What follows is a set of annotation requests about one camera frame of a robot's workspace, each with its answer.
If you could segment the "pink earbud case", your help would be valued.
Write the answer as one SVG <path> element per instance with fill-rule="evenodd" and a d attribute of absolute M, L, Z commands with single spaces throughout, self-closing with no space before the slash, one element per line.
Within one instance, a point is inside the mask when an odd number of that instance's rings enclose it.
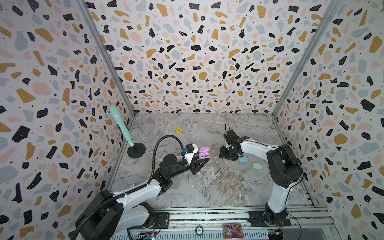
<path fill-rule="evenodd" d="M 199 149 L 199 159 L 209 159 L 211 157 L 209 147 L 203 147 Z"/>

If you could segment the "blue earbud case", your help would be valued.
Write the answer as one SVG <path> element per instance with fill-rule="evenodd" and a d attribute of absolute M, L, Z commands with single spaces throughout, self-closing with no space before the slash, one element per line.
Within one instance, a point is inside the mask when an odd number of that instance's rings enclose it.
<path fill-rule="evenodd" d="M 249 161 L 248 157 L 246 156 L 243 156 L 243 157 L 239 157 L 239 163 L 240 164 L 245 164 Z"/>

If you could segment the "mint green earbud case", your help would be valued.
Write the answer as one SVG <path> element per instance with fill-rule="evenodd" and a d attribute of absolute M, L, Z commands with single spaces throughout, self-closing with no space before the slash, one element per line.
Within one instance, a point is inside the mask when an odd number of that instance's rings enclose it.
<path fill-rule="evenodd" d="M 254 170 L 261 170 L 261 169 L 263 168 L 263 165 L 260 164 L 260 163 L 253 163 L 253 164 L 252 164 L 252 168 L 253 168 Z"/>

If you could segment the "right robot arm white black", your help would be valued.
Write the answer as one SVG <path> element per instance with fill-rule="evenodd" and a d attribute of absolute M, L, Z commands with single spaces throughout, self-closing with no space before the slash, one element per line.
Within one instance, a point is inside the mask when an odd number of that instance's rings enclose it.
<path fill-rule="evenodd" d="M 265 205 L 264 222 L 274 226 L 287 217 L 287 201 L 291 189 L 298 185 L 304 175 L 302 164 L 287 144 L 267 145 L 254 140 L 235 140 L 231 145 L 221 147 L 221 159 L 236 161 L 243 154 L 249 154 L 268 162 L 274 182 L 271 196 Z"/>

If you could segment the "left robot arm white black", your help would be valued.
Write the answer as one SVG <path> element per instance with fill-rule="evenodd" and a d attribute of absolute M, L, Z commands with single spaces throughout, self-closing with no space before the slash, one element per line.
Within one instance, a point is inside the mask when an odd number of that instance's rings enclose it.
<path fill-rule="evenodd" d="M 150 228 L 155 222 L 156 211 L 148 200 L 165 193 L 173 185 L 173 177 L 188 171 L 195 175 L 209 160 L 209 153 L 183 153 L 181 160 L 168 154 L 154 172 L 151 183 L 115 193 L 99 192 L 76 220 L 76 229 L 70 238 L 109 240 L 116 232 L 131 227 Z"/>

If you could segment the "black round microphone stand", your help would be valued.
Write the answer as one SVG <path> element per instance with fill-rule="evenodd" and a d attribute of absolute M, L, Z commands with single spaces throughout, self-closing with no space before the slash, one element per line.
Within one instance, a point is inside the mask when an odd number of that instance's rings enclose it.
<path fill-rule="evenodd" d="M 144 155 L 146 147 L 142 143 L 135 143 L 133 147 L 128 147 L 127 154 L 132 159 L 138 159 Z"/>

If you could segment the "round white badge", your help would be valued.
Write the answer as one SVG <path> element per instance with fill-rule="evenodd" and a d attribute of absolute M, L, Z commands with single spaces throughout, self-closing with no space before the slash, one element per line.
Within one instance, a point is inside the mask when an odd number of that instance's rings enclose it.
<path fill-rule="evenodd" d="M 195 233 L 197 236 L 202 236 L 204 233 L 204 228 L 202 226 L 197 226 L 195 229 Z"/>

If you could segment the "pink square card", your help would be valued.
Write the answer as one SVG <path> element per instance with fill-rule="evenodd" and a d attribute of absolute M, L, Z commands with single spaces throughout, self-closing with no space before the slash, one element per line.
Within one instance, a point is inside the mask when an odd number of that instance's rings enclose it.
<path fill-rule="evenodd" d="M 241 224 L 223 224 L 223 232 L 225 240 L 243 239 L 243 227 Z"/>

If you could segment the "mint green microphone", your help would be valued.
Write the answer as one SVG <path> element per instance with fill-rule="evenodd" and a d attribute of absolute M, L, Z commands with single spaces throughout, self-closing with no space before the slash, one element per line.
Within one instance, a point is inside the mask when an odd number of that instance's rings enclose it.
<path fill-rule="evenodd" d="M 111 113 L 112 118 L 115 119 L 118 127 L 120 128 L 125 140 L 128 142 L 130 147 L 134 147 L 135 143 L 133 141 L 133 137 L 132 137 L 128 127 L 126 126 L 126 123 L 125 123 L 123 116 L 122 116 L 120 110 L 118 109 L 118 107 L 110 106 L 109 111 Z"/>

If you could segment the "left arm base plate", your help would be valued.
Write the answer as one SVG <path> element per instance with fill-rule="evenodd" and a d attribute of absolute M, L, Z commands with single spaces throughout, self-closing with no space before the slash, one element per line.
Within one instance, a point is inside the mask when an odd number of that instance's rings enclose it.
<path fill-rule="evenodd" d="M 163 230 L 168 229 L 170 224 L 169 212 L 157 212 L 155 215 L 150 215 L 149 218 L 142 224 L 131 227 L 133 230 Z"/>

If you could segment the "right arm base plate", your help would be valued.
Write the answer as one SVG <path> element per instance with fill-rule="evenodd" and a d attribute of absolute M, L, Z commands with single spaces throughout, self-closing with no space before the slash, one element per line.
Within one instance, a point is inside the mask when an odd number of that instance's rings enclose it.
<path fill-rule="evenodd" d="M 280 213 L 273 211 L 250 211 L 248 222 L 252 227 L 290 227 L 291 221 L 286 210 Z"/>

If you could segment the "left aluminium corner post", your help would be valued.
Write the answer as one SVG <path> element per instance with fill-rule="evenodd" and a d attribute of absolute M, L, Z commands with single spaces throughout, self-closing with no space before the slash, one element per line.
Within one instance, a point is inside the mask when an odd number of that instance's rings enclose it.
<path fill-rule="evenodd" d="M 75 3 L 77 5 L 77 8 L 80 11 L 82 18 L 85 21 L 87 28 L 90 31 L 90 34 L 91 34 L 91 36 L 95 42 L 95 45 L 96 45 L 101 57 L 103 58 L 104 63 L 106 64 L 107 70 L 110 72 L 112 79 L 113 79 L 114 83 L 116 84 L 118 92 L 123 99 L 124 105 L 127 109 L 129 116 L 131 118 L 134 118 L 135 112 L 134 112 L 132 105 L 130 103 L 130 100 L 129 100 L 126 92 L 125 92 L 125 89 L 124 89 L 124 87 L 123 87 L 123 85 L 119 79 L 119 76 L 118 76 L 117 71 L 113 65 L 113 62 L 107 53 L 107 49 L 106 49 L 106 47 L 105 47 L 105 45 L 101 39 L 101 36 L 97 30 L 97 26 L 95 25 L 95 23 L 92 19 L 92 15 L 87 8 L 86 2 L 81 1 L 81 0 L 76 0 Z"/>

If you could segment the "aluminium corner post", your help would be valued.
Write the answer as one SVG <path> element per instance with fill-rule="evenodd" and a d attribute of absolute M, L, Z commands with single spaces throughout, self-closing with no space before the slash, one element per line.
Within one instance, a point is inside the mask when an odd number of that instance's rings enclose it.
<path fill-rule="evenodd" d="M 90 31 L 90 34 L 91 34 L 91 36 L 95 42 L 95 45 L 96 45 L 101 57 L 103 58 L 104 63 L 106 64 L 107 70 L 110 72 L 112 79 L 113 79 L 114 83 L 116 84 L 118 92 L 123 99 L 124 105 L 127 109 L 129 116 L 131 118 L 134 118 L 135 112 L 134 112 L 132 105 L 130 103 L 130 100 L 129 100 L 126 92 L 125 92 L 125 89 L 124 89 L 124 87 L 123 87 L 123 85 L 119 79 L 119 76 L 118 76 L 117 71 L 113 65 L 113 62 L 107 53 L 107 49 L 106 49 L 106 47 L 105 47 L 105 45 L 101 39 L 101 36 L 97 30 L 97 26 L 95 25 L 95 23 L 92 19 L 92 15 L 87 8 L 86 2 L 81 1 L 81 0 L 76 0 L 75 3 L 77 5 L 77 8 L 80 11 L 82 18 L 85 21 L 87 28 Z"/>
<path fill-rule="evenodd" d="M 286 100 L 288 99 L 288 96 L 290 94 L 290 91 L 292 91 L 293 87 L 295 86 L 297 80 L 300 77 L 300 73 L 306 66 L 308 60 L 311 58 L 312 54 L 316 50 L 316 47 L 322 37 L 324 36 L 328 25 L 332 21 L 333 17 L 336 15 L 338 9 L 341 7 L 344 1 L 342 0 L 334 0 L 330 1 L 330 5 L 328 6 L 327 10 L 325 11 L 325 14 L 323 16 L 323 19 L 321 20 L 317 31 L 314 33 L 312 40 L 310 41 L 307 49 L 305 50 L 301 60 L 298 63 L 297 68 L 295 69 L 290 81 L 286 85 L 283 94 L 278 101 L 275 110 L 273 111 L 273 118 L 276 118 L 277 115 L 279 114 L 279 111 L 282 109 L 284 106 Z"/>

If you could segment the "right aluminium corner post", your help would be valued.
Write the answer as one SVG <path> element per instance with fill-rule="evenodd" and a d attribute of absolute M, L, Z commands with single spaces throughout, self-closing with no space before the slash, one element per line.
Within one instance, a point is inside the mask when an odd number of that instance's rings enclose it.
<path fill-rule="evenodd" d="M 295 86 L 297 80 L 300 77 L 300 73 L 306 66 L 308 60 L 311 58 L 312 54 L 316 50 L 316 47 L 322 37 L 324 36 L 328 25 L 332 21 L 333 17 L 336 15 L 338 9 L 341 7 L 344 1 L 342 0 L 334 0 L 330 1 L 330 5 L 328 6 L 327 10 L 325 11 L 325 14 L 323 16 L 323 19 L 321 20 L 317 31 L 314 33 L 312 40 L 310 41 L 307 49 L 305 50 L 301 60 L 298 63 L 297 68 L 295 69 L 290 81 L 286 85 L 283 94 L 278 101 L 275 110 L 273 111 L 273 118 L 276 118 L 277 115 L 279 114 L 279 111 L 282 109 L 284 106 L 286 100 L 288 99 L 288 96 L 290 94 L 290 91 L 292 91 L 293 87 Z"/>

